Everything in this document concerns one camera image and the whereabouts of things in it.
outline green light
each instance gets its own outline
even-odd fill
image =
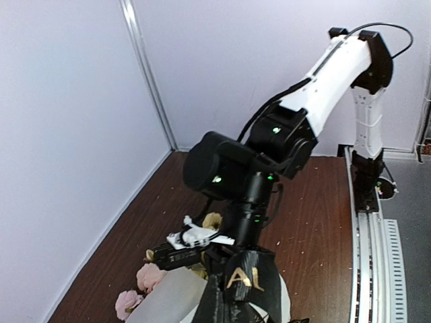
[[[213,179],[213,183],[220,183],[222,181],[222,178],[220,176],[216,176]]]

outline pink flower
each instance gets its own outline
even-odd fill
[[[137,286],[140,290],[151,293],[166,273],[166,271],[161,271],[156,264],[145,264],[136,274]]]
[[[143,296],[138,295],[136,291],[124,291],[119,295],[115,302],[115,310],[117,311],[117,318],[120,320],[127,320],[130,313],[143,301]]]

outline white wall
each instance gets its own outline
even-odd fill
[[[0,2],[1,323],[44,320],[168,153],[123,19],[117,1]]]
[[[236,137],[273,94],[301,80],[329,43],[333,26],[394,22],[411,29],[414,47],[395,61],[385,98],[386,147],[411,149],[422,109],[431,33],[429,0],[135,0],[147,51],[178,144],[192,147],[209,129]],[[382,31],[395,53],[408,43]],[[317,153],[353,143],[350,93],[321,135]]]

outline gray floor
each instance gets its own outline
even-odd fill
[[[407,284],[409,323],[431,322],[431,161],[387,159],[400,193],[383,201],[383,216],[398,221]]]

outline brown wood floor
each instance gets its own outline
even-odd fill
[[[173,153],[154,174],[78,274],[50,323],[120,322],[115,301],[120,292],[136,289],[145,250],[164,242],[184,215],[198,214],[205,204],[204,196],[182,183],[185,157]],[[345,161],[313,157],[293,181],[283,183],[284,200],[261,245],[277,254],[292,317],[347,323],[352,227]]]

